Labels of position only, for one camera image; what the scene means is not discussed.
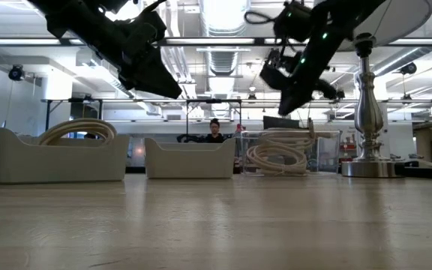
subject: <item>white rope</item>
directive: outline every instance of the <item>white rope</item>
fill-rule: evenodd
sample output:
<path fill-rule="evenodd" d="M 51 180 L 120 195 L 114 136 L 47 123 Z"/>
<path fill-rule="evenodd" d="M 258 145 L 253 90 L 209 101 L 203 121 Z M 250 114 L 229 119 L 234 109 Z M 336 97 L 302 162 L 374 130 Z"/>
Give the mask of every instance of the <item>white rope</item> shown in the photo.
<path fill-rule="evenodd" d="M 262 132 L 259 145 L 246 151 L 247 159 L 261 169 L 265 176 L 305 176 L 308 159 L 305 150 L 313 147 L 317 137 L 330 137 L 330 133 L 298 132 L 294 129 L 269 129 Z M 270 156 L 283 155 L 295 160 L 294 164 L 268 161 Z"/>
<path fill-rule="evenodd" d="M 118 134 L 116 129 L 103 120 L 93 118 L 80 118 L 62 122 L 39 136 L 40 146 L 51 146 L 66 134 L 71 132 L 88 132 L 99 136 L 103 140 L 102 145 L 110 143 Z"/>

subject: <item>black shirt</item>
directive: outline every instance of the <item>black shirt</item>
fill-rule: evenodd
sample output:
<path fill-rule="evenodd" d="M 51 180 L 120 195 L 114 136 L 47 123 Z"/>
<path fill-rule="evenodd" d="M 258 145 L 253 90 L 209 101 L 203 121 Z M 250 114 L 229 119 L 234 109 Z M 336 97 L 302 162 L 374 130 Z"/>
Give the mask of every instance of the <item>black shirt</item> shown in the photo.
<path fill-rule="evenodd" d="M 223 143 L 224 142 L 224 138 L 223 135 L 221 135 L 221 133 L 218 133 L 216 137 L 213 137 L 212 134 L 208 134 L 208 136 L 206 136 L 205 139 L 205 143 Z"/>

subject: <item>metal lamp stand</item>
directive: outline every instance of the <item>metal lamp stand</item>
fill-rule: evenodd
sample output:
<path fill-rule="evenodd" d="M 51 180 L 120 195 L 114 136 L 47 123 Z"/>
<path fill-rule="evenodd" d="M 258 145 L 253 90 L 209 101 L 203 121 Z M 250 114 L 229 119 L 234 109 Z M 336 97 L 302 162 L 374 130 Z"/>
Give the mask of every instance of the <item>metal lamp stand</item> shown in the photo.
<path fill-rule="evenodd" d="M 395 172 L 395 164 L 380 154 L 381 142 L 377 141 L 383 128 L 383 114 L 374 96 L 374 79 L 370 71 L 369 55 L 376 39 L 368 33 L 360 34 L 355 39 L 356 54 L 360 58 L 358 75 L 359 102 L 355 113 L 355 127 L 362 134 L 361 155 L 354 161 L 343 162 L 341 173 L 348 177 L 394 178 L 400 177 Z"/>

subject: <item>silver lamp base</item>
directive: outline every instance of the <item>silver lamp base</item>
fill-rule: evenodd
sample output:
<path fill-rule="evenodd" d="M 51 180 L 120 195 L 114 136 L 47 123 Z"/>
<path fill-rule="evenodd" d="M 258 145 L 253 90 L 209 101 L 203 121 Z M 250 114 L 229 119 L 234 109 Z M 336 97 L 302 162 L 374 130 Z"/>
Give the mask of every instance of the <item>silver lamp base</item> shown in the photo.
<path fill-rule="evenodd" d="M 341 174 L 346 177 L 402 178 L 396 173 L 398 163 L 391 161 L 351 161 L 343 162 Z"/>

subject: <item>wooden table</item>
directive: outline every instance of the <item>wooden table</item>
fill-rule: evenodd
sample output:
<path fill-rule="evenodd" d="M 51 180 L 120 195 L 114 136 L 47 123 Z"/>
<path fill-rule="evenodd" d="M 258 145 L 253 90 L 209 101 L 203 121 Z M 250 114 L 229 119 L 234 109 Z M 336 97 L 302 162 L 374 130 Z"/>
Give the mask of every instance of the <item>wooden table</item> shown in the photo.
<path fill-rule="evenodd" d="M 2 269 L 432 269 L 432 180 L 0 186 Z"/>

